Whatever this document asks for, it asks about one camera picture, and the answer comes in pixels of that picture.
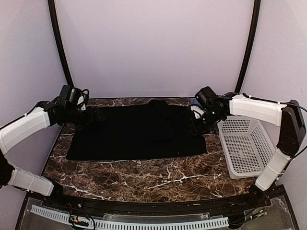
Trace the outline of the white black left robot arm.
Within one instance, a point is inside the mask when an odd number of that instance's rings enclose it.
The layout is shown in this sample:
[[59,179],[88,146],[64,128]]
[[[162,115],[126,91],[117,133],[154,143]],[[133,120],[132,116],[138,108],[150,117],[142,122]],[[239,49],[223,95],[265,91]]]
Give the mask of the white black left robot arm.
[[58,97],[52,101],[39,101],[28,113],[0,128],[0,185],[13,186],[48,196],[50,203],[63,209],[68,199],[60,191],[54,190],[55,184],[49,179],[21,169],[11,164],[5,155],[17,144],[38,131],[55,124],[74,124],[84,128],[94,122],[104,120],[97,107],[87,107],[89,90],[81,90],[63,85]]

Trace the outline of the blue checkered shirt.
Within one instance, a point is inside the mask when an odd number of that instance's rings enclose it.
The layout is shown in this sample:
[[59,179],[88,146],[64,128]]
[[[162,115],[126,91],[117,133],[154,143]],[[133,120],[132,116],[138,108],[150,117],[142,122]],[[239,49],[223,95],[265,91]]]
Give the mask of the blue checkered shirt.
[[198,105],[198,106],[200,106],[201,104],[197,101],[197,99],[196,98],[190,98],[190,104],[195,104],[195,105]]

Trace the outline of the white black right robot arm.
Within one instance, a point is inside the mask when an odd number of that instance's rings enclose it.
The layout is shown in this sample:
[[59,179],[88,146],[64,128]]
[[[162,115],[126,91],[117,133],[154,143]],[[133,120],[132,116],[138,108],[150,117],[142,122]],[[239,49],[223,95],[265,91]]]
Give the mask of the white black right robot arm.
[[206,130],[218,127],[229,175],[253,177],[245,204],[255,208],[286,168],[303,152],[307,133],[303,112],[295,100],[278,102],[245,93],[217,95],[210,87],[196,93],[191,106]]

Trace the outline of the black garment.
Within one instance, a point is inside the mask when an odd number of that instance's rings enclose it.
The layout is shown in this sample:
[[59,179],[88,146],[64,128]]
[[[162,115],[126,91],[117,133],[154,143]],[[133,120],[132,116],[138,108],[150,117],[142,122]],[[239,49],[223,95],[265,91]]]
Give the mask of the black garment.
[[194,114],[187,106],[151,100],[99,110],[104,121],[75,131],[67,160],[151,160],[207,152],[204,137],[194,131]]

